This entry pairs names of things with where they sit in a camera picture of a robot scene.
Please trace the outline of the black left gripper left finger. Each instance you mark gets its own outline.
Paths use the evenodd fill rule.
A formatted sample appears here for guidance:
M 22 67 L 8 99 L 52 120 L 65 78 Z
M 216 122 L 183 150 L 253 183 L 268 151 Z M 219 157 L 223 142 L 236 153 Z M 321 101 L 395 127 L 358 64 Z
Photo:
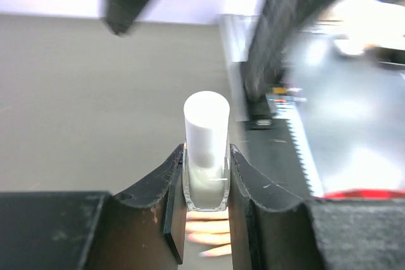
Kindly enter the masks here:
M 184 256 L 182 146 L 109 192 L 3 192 L 2 269 L 176 269 Z

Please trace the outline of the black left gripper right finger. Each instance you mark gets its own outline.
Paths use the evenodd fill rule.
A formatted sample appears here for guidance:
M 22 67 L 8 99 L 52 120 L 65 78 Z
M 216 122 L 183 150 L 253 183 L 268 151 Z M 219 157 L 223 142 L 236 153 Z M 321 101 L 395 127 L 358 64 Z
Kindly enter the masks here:
M 300 197 L 231 146 L 234 269 L 403 269 L 404 200 Z

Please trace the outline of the white nail polish bottle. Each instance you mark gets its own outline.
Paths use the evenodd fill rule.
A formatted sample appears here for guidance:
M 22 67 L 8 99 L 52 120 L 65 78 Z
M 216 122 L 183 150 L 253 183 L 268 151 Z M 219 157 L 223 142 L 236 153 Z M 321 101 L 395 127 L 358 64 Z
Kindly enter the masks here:
M 224 211 L 230 193 L 230 142 L 226 142 L 220 165 L 212 168 L 193 164 L 184 144 L 182 190 L 188 211 Z

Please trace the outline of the white nail polish cap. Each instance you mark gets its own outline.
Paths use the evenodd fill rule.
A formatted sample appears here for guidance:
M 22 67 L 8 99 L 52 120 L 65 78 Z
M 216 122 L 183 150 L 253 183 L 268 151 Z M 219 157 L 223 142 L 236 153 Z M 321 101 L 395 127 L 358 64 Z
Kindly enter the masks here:
M 189 159 L 198 167 L 219 166 L 225 157 L 230 106 L 212 91 L 192 94 L 184 103 L 185 136 Z

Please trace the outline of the red plaid sleeve forearm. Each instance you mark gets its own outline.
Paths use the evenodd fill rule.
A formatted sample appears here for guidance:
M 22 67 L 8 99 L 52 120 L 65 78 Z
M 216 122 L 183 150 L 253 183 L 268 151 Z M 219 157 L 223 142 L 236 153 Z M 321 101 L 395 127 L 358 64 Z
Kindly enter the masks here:
M 404 190 L 352 189 L 326 193 L 324 199 L 330 200 L 392 200 L 404 199 Z

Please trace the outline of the mannequin hand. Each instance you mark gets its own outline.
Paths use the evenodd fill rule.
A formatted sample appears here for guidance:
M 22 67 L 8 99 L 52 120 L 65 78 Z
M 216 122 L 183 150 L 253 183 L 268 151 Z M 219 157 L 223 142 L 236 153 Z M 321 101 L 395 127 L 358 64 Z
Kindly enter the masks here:
M 232 254 L 228 210 L 200 212 L 186 215 L 186 239 L 192 243 L 209 246 L 201 257 L 222 257 Z

